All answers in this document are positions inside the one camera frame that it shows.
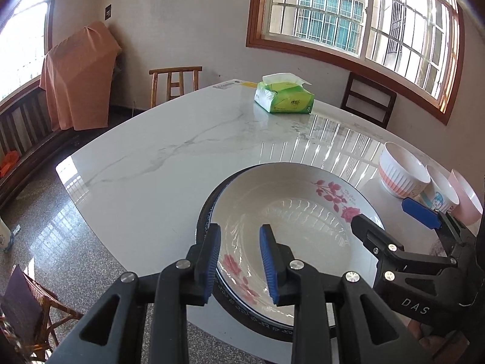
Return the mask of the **person's right hand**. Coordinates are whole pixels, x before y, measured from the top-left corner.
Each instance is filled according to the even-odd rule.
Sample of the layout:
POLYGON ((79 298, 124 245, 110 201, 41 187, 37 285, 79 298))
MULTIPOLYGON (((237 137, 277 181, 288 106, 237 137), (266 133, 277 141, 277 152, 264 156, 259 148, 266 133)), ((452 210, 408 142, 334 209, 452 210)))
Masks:
POLYGON ((448 339, 436 335, 425 336, 421 324, 416 320, 410 320, 407 329, 432 354, 434 363, 457 363, 469 346, 469 341, 461 333, 451 335, 448 339))

